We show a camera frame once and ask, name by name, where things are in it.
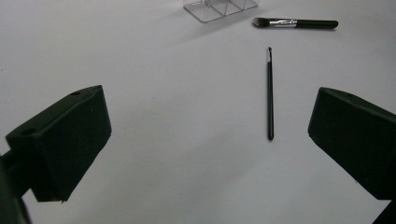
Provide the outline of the large black makeup brush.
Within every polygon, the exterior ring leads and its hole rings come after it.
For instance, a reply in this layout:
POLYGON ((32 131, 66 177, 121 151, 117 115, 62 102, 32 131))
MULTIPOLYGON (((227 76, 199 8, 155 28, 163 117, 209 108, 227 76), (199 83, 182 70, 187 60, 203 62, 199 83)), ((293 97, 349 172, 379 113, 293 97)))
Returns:
POLYGON ((258 28, 292 27, 292 28, 301 28, 301 29, 333 30, 338 26, 338 21, 254 18, 252 24, 258 28))

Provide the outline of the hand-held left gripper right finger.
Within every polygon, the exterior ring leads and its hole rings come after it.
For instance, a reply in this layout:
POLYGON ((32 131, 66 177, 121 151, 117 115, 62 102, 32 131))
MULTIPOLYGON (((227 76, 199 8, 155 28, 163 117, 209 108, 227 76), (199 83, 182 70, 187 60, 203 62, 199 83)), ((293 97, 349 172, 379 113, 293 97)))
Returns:
POLYGON ((318 90, 308 134, 378 200, 396 199, 396 115, 348 92, 318 90))

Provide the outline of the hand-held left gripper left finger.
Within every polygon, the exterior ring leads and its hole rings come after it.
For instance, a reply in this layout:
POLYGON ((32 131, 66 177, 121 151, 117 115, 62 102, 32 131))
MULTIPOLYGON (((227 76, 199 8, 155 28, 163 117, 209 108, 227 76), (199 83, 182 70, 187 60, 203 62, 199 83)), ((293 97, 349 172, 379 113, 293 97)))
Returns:
POLYGON ((68 200, 110 136, 102 86, 66 95, 6 136, 11 187, 40 202, 68 200))

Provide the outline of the thin black makeup brush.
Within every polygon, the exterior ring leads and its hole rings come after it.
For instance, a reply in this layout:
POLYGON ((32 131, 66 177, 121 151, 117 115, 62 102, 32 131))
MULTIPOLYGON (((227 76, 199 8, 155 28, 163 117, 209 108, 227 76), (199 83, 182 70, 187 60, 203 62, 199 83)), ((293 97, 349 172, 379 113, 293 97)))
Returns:
POLYGON ((267 50, 267 131, 268 139, 272 141, 275 136, 274 129, 274 96, 273 96, 273 66, 272 66, 272 48, 267 50))

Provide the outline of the clear acrylic organizer box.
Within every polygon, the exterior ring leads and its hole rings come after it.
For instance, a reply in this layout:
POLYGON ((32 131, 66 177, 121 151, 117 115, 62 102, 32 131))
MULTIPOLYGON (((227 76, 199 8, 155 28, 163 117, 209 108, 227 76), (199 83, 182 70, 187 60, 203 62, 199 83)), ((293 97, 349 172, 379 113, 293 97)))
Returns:
POLYGON ((183 0, 183 8, 200 22, 215 21, 257 7, 260 0, 183 0))

